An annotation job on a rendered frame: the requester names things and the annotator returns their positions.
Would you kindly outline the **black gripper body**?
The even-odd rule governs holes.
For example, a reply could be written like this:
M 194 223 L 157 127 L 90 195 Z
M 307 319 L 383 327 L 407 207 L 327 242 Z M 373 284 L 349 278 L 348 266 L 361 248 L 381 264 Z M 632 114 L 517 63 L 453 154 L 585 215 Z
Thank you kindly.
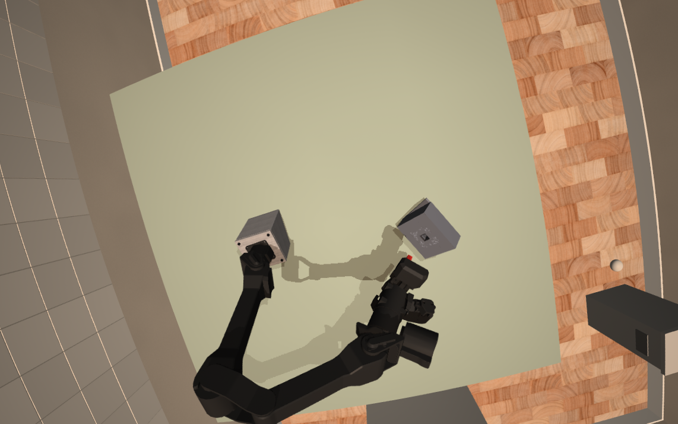
M 386 307 L 394 311 L 399 315 L 401 322 L 407 312 L 405 310 L 407 291 L 410 287 L 414 289 L 421 287 L 428 280 L 429 272 L 414 261 L 402 258 L 396 265 L 394 275 L 391 283 L 387 283 L 381 294 L 375 296 L 371 306 L 372 311 L 375 311 L 376 307 Z

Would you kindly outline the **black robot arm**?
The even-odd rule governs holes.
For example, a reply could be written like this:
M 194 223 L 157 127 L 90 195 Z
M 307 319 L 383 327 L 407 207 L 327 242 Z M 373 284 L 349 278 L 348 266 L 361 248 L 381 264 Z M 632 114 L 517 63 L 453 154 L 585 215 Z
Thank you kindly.
M 410 322 L 427 323 L 436 306 L 430 299 L 414 299 L 408 293 L 407 312 L 401 319 L 407 323 L 399 334 L 396 334 L 401 323 L 399 315 L 386 307 L 376 307 L 368 325 L 356 323 L 358 337 L 333 360 L 276 387 L 255 384 L 242 375 L 243 356 L 261 300 L 271 298 L 274 289 L 269 263 L 275 254 L 267 241 L 247 245 L 245 249 L 248 253 L 240 256 L 243 271 L 240 300 L 221 345 L 206 358 L 193 382 L 207 415 L 225 416 L 245 424 L 277 424 L 342 388 L 361 387 L 379 379 L 383 371 L 398 364 L 399 356 L 421 367 L 430 367 L 438 333 Z

